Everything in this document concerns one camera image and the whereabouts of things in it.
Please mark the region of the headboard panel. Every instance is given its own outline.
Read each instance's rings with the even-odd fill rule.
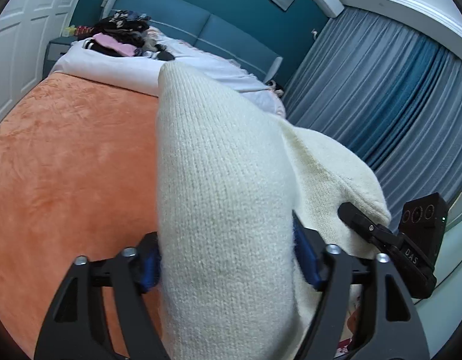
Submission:
[[[126,9],[148,14],[152,25],[167,36],[236,60],[264,82],[276,75],[282,62],[282,57],[246,32],[183,0],[108,0],[102,18]]]

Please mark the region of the pink garment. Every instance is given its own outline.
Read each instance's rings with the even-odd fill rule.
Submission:
[[[118,52],[122,56],[134,56],[134,52],[137,47],[132,44],[119,43],[112,36],[99,33],[93,36],[93,39],[98,42],[101,46],[107,47]]]

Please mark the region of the teal wall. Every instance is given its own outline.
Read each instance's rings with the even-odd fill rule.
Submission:
[[[94,25],[103,0],[79,0],[71,20]],[[285,12],[270,0],[185,0],[247,32],[284,58],[277,81],[285,85],[313,44],[311,31],[320,31],[328,18],[313,0],[295,0]]]

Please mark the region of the black camera device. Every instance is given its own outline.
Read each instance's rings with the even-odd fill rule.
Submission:
[[[443,242],[448,207],[439,193],[407,202],[398,234],[373,223],[351,203],[338,209],[340,219],[364,240],[390,256],[413,298],[429,298],[436,288],[434,267]]]

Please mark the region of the blue curtain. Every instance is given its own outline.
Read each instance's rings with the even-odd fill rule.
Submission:
[[[376,173],[397,227],[405,202],[462,191],[462,61],[392,19],[347,7],[287,85],[288,119]]]

